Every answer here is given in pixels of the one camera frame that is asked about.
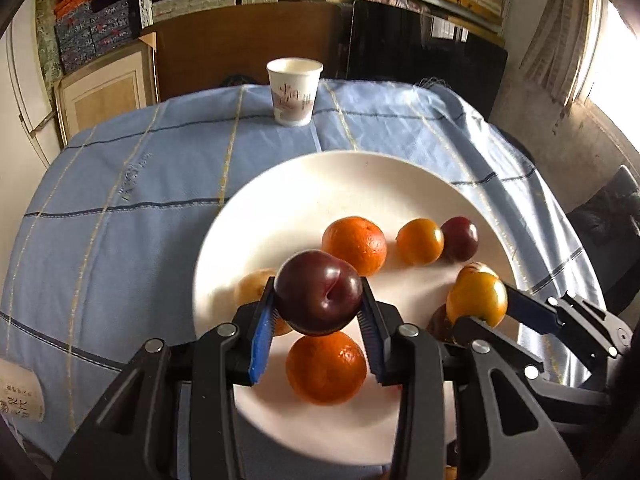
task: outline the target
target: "orange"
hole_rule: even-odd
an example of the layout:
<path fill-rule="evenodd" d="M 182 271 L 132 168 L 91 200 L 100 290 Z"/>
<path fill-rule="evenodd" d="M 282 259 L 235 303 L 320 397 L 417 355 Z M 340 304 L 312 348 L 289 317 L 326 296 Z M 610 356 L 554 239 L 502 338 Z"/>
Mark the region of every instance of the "orange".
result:
<path fill-rule="evenodd" d="M 367 376 L 362 350 L 344 332 L 302 336 L 289 350 L 285 368 L 301 399 L 324 406 L 351 399 Z"/>
<path fill-rule="evenodd" d="M 389 480 L 389 471 L 385 472 L 378 480 Z M 444 469 L 444 480 L 456 480 L 458 478 L 458 468 L 446 465 Z"/>
<path fill-rule="evenodd" d="M 371 276 L 385 263 L 386 239 L 366 218 L 347 216 L 336 220 L 322 235 L 322 250 L 351 264 L 361 276 Z"/>
<path fill-rule="evenodd" d="M 238 282 L 234 289 L 236 306 L 260 301 L 267 281 L 269 281 L 271 276 L 275 275 L 276 271 L 274 269 L 260 269 L 246 275 Z M 292 330 L 293 329 L 281 317 L 276 318 L 276 325 L 273 330 L 274 336 L 285 335 Z"/>
<path fill-rule="evenodd" d="M 495 327 L 507 313 L 507 289 L 496 276 L 474 272 L 453 285 L 446 309 L 452 323 L 461 316 L 476 316 Z"/>
<path fill-rule="evenodd" d="M 471 262 L 470 264 L 466 264 L 456 277 L 456 281 L 462 278 L 463 276 L 467 276 L 468 274 L 473 274 L 475 272 L 488 272 L 489 274 L 494 275 L 496 278 L 499 276 L 495 273 L 495 271 L 489 267 L 488 265 L 482 262 Z"/>
<path fill-rule="evenodd" d="M 416 218 L 402 226 L 396 237 L 398 253 L 409 265 L 429 265 L 444 248 L 444 235 L 438 224 L 428 218 Z"/>

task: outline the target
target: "checkered tablecloth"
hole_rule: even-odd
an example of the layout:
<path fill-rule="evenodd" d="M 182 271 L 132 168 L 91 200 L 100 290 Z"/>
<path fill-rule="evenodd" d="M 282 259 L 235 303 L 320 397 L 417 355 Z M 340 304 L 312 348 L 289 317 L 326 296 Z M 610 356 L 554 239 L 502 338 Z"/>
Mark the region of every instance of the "checkered tablecloth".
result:
<path fill-rule="evenodd" d="M 57 458 L 146 339 L 193 340 L 194 263 L 217 212 L 261 172 L 324 150 L 388 153 L 425 167 L 484 213 L 520 288 L 545 298 L 570 288 L 603 304 L 580 241 L 536 168 L 449 89 L 324 80 L 302 128 L 273 121 L 267 87 L 204 91 L 77 134 L 44 176 L 0 307 L 0 351 L 37 373 L 46 398 L 45 420 L 15 420 L 17 429 Z M 527 330 L 520 341 L 558 380 L 582 380 L 557 341 Z M 245 423 L 241 436 L 249 479 L 295 478 L 296 466 L 308 479 L 376 471 L 309 469 L 293 453 L 283 460 L 287 451 Z"/>

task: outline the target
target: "table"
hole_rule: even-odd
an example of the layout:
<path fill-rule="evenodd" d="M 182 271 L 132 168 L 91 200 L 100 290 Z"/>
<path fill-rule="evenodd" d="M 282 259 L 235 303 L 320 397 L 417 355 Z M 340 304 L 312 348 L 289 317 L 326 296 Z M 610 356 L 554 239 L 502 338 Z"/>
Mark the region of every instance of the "table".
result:
<path fill-rule="evenodd" d="M 193 340 L 194 263 L 216 213 L 266 169 L 321 150 L 382 152 L 422 165 L 484 213 L 510 252 L 519 288 L 540 298 L 569 288 L 604 305 L 584 249 L 536 168 L 446 87 L 322 80 L 313 120 L 302 128 L 273 121 L 267 87 L 198 92 L 77 134 L 44 176 L 0 306 L 0 348 L 37 373 L 46 400 L 44 421 L 14 420 L 17 429 L 56 459 L 146 339 Z M 558 341 L 523 329 L 519 342 L 544 356 L 556 380 L 584 379 Z M 241 443 L 249 480 L 295 478 L 301 468 L 306 478 L 380 471 L 309 467 L 245 422 Z M 185 445 L 181 439 L 182 452 Z M 184 470 L 184 453 L 180 460 Z"/>

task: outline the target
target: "window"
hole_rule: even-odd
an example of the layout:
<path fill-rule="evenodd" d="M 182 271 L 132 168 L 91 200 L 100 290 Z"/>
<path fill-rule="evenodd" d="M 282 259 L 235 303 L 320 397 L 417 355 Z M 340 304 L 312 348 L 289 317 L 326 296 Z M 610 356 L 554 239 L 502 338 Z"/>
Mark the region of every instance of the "window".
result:
<path fill-rule="evenodd" d="M 588 99 L 640 152 L 640 41 L 610 2 L 596 49 Z"/>

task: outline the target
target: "plate rim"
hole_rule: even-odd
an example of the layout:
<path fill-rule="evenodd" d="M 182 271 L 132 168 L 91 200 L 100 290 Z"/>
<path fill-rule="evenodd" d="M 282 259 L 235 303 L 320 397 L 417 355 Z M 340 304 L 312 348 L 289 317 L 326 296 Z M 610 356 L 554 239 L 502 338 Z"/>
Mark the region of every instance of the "plate rim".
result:
<path fill-rule="evenodd" d="M 191 313 L 193 316 L 193 331 L 195 332 L 196 335 L 196 339 L 200 339 L 204 334 L 198 334 L 198 329 L 196 327 L 196 310 L 197 310 L 197 306 L 196 306 L 196 277 L 198 275 L 198 268 L 200 267 L 200 260 L 201 260 L 201 256 L 202 256 L 202 251 L 204 249 L 205 244 L 207 243 L 207 239 L 209 238 L 211 229 L 213 228 L 213 225 L 215 224 L 215 222 L 218 220 L 218 218 L 220 218 L 220 215 L 222 215 L 226 209 L 226 206 L 232 202 L 232 200 L 234 200 L 237 196 L 239 196 L 241 193 L 246 192 L 246 188 L 251 185 L 255 180 L 257 180 L 258 178 L 262 177 L 263 175 L 271 172 L 271 171 L 275 171 L 276 169 L 279 169 L 281 166 L 284 166 L 286 164 L 291 163 L 292 161 L 300 161 L 306 158 L 315 158 L 315 157 L 320 157 L 320 156 L 335 156 L 337 154 L 340 155 L 344 155 L 347 153 L 351 153 L 352 155 L 356 155 L 356 156 L 361 156 L 361 155 L 367 155 L 367 156 L 376 156 L 379 158 L 389 158 L 392 160 L 395 160 L 397 162 L 400 162 L 402 164 L 407 164 L 409 166 L 413 166 L 414 168 L 417 168 L 418 170 L 421 171 L 425 171 L 426 173 L 430 174 L 432 177 L 438 179 L 439 181 L 443 182 L 444 184 L 446 184 L 446 186 L 449 186 L 453 191 L 455 191 L 456 193 L 458 193 L 459 195 L 462 196 L 462 198 L 464 198 L 464 200 L 473 208 L 476 210 L 476 212 L 486 220 L 486 222 L 489 224 L 489 227 L 491 228 L 491 230 L 494 232 L 494 234 L 496 235 L 496 237 L 498 238 L 498 241 L 500 242 L 500 245 L 502 247 L 502 249 L 504 250 L 504 253 L 507 255 L 507 260 L 509 261 L 509 266 L 511 267 L 511 274 L 513 275 L 513 281 L 516 282 L 516 272 L 515 272 L 515 268 L 514 268 L 514 263 L 513 261 L 511 261 L 511 259 L 509 258 L 509 251 L 508 248 L 506 247 L 505 244 L 505 240 L 502 238 L 502 235 L 495 229 L 494 225 L 492 222 L 489 222 L 488 219 L 486 218 L 486 216 L 484 215 L 484 213 L 482 213 L 475 204 L 473 204 L 471 202 L 471 200 L 469 200 L 461 191 L 459 191 L 455 186 L 452 186 L 452 184 L 450 182 L 447 182 L 446 180 L 440 178 L 437 174 L 433 173 L 432 171 L 428 170 L 427 168 L 420 166 L 419 164 L 416 164 L 410 160 L 405 160 L 404 158 L 401 158 L 397 155 L 389 155 L 387 153 L 380 153 L 380 152 L 370 152 L 370 151 L 366 151 L 366 150 L 327 150 L 327 151 L 322 151 L 322 152 L 314 152 L 314 153 L 305 153 L 305 155 L 299 155 L 299 156 L 295 156 L 293 158 L 289 158 L 287 160 L 283 160 L 282 162 L 276 164 L 275 166 L 271 166 L 268 170 L 265 170 L 261 173 L 259 173 L 258 175 L 254 176 L 249 182 L 247 182 L 246 184 L 244 184 L 244 186 L 242 186 L 240 189 L 238 189 L 238 191 L 236 193 L 234 193 L 234 195 L 225 203 L 223 204 L 222 208 L 220 209 L 220 211 L 218 212 L 218 214 L 214 217 L 214 219 L 211 221 L 211 224 L 209 225 L 209 228 L 207 229 L 207 233 L 205 234 L 204 239 L 202 240 L 202 243 L 200 245 L 200 249 L 198 250 L 198 257 L 196 258 L 196 262 L 195 262 L 195 266 L 193 269 L 193 279 L 191 280 Z M 520 326 L 518 327 L 518 339 L 520 339 L 520 334 L 522 331 L 522 325 L 520 324 Z"/>

